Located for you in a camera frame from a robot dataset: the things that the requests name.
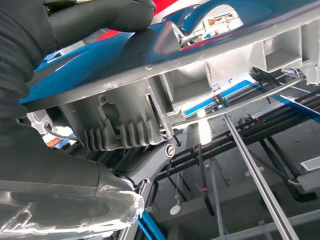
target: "white disc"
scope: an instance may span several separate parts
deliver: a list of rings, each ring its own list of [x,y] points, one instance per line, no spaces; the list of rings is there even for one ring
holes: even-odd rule
[[[175,205],[170,210],[171,215],[177,215],[181,210],[181,207],[179,205]]]

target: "light fixture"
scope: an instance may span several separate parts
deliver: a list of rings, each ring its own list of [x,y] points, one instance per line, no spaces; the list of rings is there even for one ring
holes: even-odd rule
[[[198,118],[205,117],[206,111],[202,109],[197,113]],[[198,136],[201,145],[206,145],[211,142],[211,131],[209,122],[207,119],[201,119],[198,121]]]

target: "hanging cord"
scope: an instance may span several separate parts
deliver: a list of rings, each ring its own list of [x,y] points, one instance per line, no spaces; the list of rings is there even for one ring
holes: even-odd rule
[[[55,133],[52,131],[51,129],[48,128],[48,125],[45,126],[45,130],[47,131],[48,134],[51,134],[52,136],[54,136],[59,139],[78,141],[78,138],[76,138],[75,136],[63,136],[63,135]]]

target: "steel bar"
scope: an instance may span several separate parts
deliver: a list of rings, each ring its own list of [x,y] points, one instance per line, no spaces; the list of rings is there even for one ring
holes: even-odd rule
[[[289,217],[288,221],[292,226],[310,223],[320,219],[320,209],[303,213],[300,215]],[[256,226],[253,228],[245,229],[243,231],[235,232],[222,237],[214,238],[214,240],[238,240],[238,239],[250,239],[259,235],[263,235],[265,232],[276,231],[277,226],[274,222],[265,224],[263,226]]]
[[[235,111],[235,110],[242,108],[242,107],[248,105],[248,104],[255,103],[255,102],[257,102],[257,101],[260,101],[260,100],[263,100],[263,99],[265,99],[265,98],[267,98],[267,97],[270,97],[270,96],[272,96],[272,95],[275,95],[275,94],[278,94],[281,91],[290,88],[291,86],[294,86],[295,84],[301,82],[302,80],[304,80],[304,79],[305,79],[304,76],[297,77],[297,78],[295,78],[295,79],[291,80],[290,82],[285,83],[284,85],[275,87],[272,90],[269,90],[269,91],[267,91],[267,92],[265,92],[265,93],[262,93],[262,94],[253,97],[251,99],[248,99],[248,100],[246,100],[246,101],[232,105],[232,106],[224,108],[224,109],[222,109],[222,110],[219,110],[219,111],[214,111],[214,112],[208,113],[208,114],[207,114],[204,117],[195,117],[195,118],[185,120],[185,121],[182,121],[182,122],[174,123],[172,126],[174,128],[180,128],[180,127],[183,127],[183,126],[186,126],[186,125],[198,123],[199,120],[202,120],[202,119],[209,120],[209,119],[212,119],[212,118],[223,116],[223,115],[225,115],[225,114],[227,114],[227,113],[230,113],[230,112],[232,112],[232,111]]]
[[[229,188],[228,182],[226,180],[225,176],[223,176],[221,167],[219,165],[218,161],[215,157],[212,157],[213,163],[217,167],[218,173],[221,176],[223,182]]]
[[[285,240],[299,239],[230,118],[224,115],[224,119],[282,237]]]
[[[214,194],[215,210],[217,212],[217,225],[219,227],[220,236],[223,236],[225,230],[223,229],[223,216],[221,215],[220,202],[219,201],[218,189],[217,188],[216,178],[214,171],[214,160],[210,159],[210,171],[211,177],[212,178],[213,192]]]
[[[191,191],[191,188],[188,185],[188,183],[183,178],[183,176],[181,176],[181,174],[178,173],[179,177],[182,180],[182,183],[186,188],[188,189],[188,191]]]

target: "wire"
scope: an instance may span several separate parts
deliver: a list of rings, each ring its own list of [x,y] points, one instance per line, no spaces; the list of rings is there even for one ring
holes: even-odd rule
[[[47,131],[48,134],[51,134],[52,136],[59,138],[59,139],[63,139],[63,140],[72,140],[72,141],[78,141],[78,138],[75,136],[63,136],[60,135],[55,132],[53,132],[51,129],[49,129],[48,126],[45,126],[45,130]]]
[[[292,181],[291,179],[288,180],[288,183],[291,184],[291,185],[294,185],[294,186],[301,186],[301,183],[300,183],[300,182],[294,182],[294,181]]]

